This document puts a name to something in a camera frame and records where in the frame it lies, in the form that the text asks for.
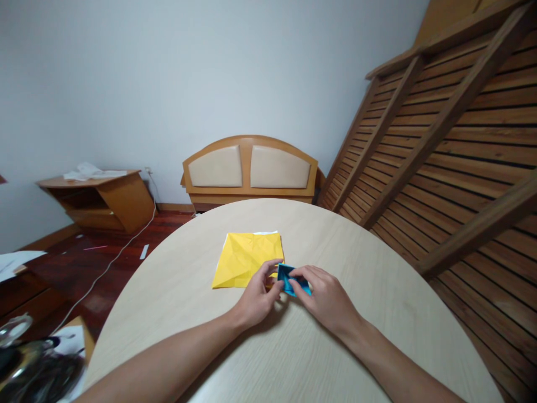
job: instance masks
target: blue origami paper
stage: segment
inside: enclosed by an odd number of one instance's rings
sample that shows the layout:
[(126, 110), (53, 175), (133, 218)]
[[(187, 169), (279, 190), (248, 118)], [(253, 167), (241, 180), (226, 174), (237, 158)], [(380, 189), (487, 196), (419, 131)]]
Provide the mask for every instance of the blue origami paper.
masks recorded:
[[(286, 292), (290, 296), (296, 297), (296, 294), (293, 290), (293, 286), (291, 285), (291, 283), (289, 283), (289, 279), (291, 278), (289, 273), (291, 273), (291, 271), (293, 271), (294, 269), (295, 268), (292, 266), (287, 266), (287, 265), (284, 265), (283, 263), (280, 263), (278, 265), (278, 280), (284, 281), (284, 289), (283, 289), (284, 292)], [(308, 281), (305, 278), (299, 279), (299, 278), (292, 277), (292, 279), (296, 280), (300, 284), (302, 289), (306, 291), (308, 295), (312, 294), (312, 291), (309, 289)]]

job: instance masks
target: yellow origami paper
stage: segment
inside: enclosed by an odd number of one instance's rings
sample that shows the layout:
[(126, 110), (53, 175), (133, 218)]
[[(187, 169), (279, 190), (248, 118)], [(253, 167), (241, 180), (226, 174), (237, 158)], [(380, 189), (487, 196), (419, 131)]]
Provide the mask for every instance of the yellow origami paper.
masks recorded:
[(278, 258), (284, 258), (279, 233), (230, 232), (216, 267), (213, 288), (244, 288), (265, 261)]

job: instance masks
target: power cord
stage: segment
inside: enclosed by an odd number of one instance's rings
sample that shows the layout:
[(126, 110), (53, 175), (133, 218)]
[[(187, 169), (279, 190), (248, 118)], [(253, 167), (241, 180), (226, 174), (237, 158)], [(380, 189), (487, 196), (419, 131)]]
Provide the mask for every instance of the power cord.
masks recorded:
[[(157, 184), (155, 183), (155, 180), (153, 179), (153, 177), (151, 176), (151, 174), (148, 173), (148, 175), (149, 175), (149, 178), (151, 179), (151, 181), (153, 182), (153, 184), (155, 185), (155, 189), (156, 189), (156, 191), (157, 191), (157, 195), (159, 196), (159, 194), (158, 194), (158, 187), (157, 187)], [(151, 220), (147, 223), (147, 225), (146, 225), (145, 227), (143, 227), (143, 228), (140, 230), (140, 232), (138, 232), (135, 236), (133, 236), (133, 237), (130, 239), (130, 241), (127, 242), (127, 244), (126, 244), (126, 245), (119, 251), (119, 253), (117, 254), (117, 256), (116, 256), (115, 258), (113, 258), (112, 261), (111, 261), (110, 263), (108, 263), (108, 266), (106, 267), (106, 270), (103, 271), (103, 273), (93, 281), (93, 283), (91, 284), (91, 287), (89, 288), (89, 290), (87, 291), (87, 293), (85, 293), (84, 296), (83, 296), (81, 299), (79, 299), (79, 300), (72, 306), (72, 308), (69, 310), (69, 312), (67, 312), (67, 315), (65, 316), (65, 318), (63, 318), (62, 323), (60, 323), (60, 324), (58, 325), (58, 327), (52, 332), (52, 334), (56, 333), (59, 329), (61, 329), (61, 327), (63, 326), (63, 324), (65, 323), (65, 321), (66, 321), (67, 318), (69, 317), (69, 315), (73, 312), (73, 309), (74, 309), (79, 303), (81, 303), (82, 300), (83, 300), (84, 298), (86, 298), (86, 297), (92, 292), (93, 287), (95, 287), (95, 284), (97, 283), (97, 281), (98, 281), (101, 277), (103, 277), (106, 273), (108, 273), (108, 271), (110, 270), (110, 266), (112, 266), (112, 263), (114, 263), (114, 262), (117, 260), (117, 258), (118, 258), (119, 256), (121, 256), (121, 253), (125, 250), (125, 248), (127, 248), (127, 246), (129, 246), (130, 243), (131, 243), (132, 241), (134, 241), (134, 240), (136, 239), (136, 237), (138, 237), (138, 235), (140, 235), (142, 232), (144, 232), (144, 230), (145, 230), (147, 227), (149, 227), (149, 225), (153, 222), (153, 220), (155, 219), (155, 212), (157, 211), (157, 202), (156, 202), (155, 198), (153, 198), (153, 204), (154, 204), (155, 207), (154, 207), (154, 209), (153, 209), (153, 216), (152, 216)]]

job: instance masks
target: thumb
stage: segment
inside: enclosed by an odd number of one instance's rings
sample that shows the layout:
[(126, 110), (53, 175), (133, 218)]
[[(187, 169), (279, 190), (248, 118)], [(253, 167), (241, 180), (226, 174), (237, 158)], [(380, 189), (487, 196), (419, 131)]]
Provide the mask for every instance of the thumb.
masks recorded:
[(284, 287), (283, 280), (278, 281), (277, 283), (274, 283), (272, 288), (267, 292), (267, 298), (271, 301), (277, 301), (277, 299), (280, 296), (281, 289)]
[(306, 293), (306, 291), (302, 289), (298, 281), (296, 281), (295, 279), (290, 278), (289, 284), (291, 284), (291, 287), (295, 291), (295, 294), (298, 299), (301, 300), (304, 306), (309, 309), (312, 298)]

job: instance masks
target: paper scrap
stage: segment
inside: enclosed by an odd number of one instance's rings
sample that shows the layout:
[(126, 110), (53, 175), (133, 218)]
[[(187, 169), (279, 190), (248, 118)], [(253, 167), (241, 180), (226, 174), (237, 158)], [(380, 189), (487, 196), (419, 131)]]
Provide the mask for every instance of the paper scrap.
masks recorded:
[[(59, 354), (76, 354), (81, 349), (86, 347), (84, 343), (84, 328), (82, 326), (68, 326), (58, 330), (54, 333), (54, 336), (60, 337), (60, 344), (54, 348)], [(79, 353), (81, 357), (86, 357), (86, 350)], [(86, 380), (87, 368), (84, 366), (84, 370), (77, 384), (71, 390), (71, 392), (63, 397), (63, 401), (71, 402), (82, 394), (84, 382)]]
[(85, 182), (89, 179), (104, 179), (125, 175), (127, 175), (127, 171), (102, 171), (89, 162), (82, 162), (78, 164), (77, 170), (64, 174), (63, 179)]
[(147, 254), (147, 249), (149, 248), (149, 244), (144, 246), (144, 250), (142, 251), (142, 254), (140, 255), (140, 260), (144, 260), (145, 256)]
[(17, 267), (13, 272), (15, 273), (15, 275), (19, 275), (19, 274), (22, 274), (24, 273), (24, 271), (28, 269), (25, 265), (20, 265), (19, 267)]
[(244, 288), (265, 261), (278, 258), (284, 258), (278, 231), (229, 232), (216, 266), (212, 288)]
[(103, 247), (108, 247), (108, 245), (105, 245), (105, 246), (95, 246), (93, 248), (86, 248), (86, 249), (82, 249), (82, 250), (93, 250), (93, 249), (100, 249), (100, 248), (103, 248)]
[(15, 277), (15, 270), (20, 265), (43, 255), (46, 255), (46, 252), (18, 251), (0, 255), (0, 283)]

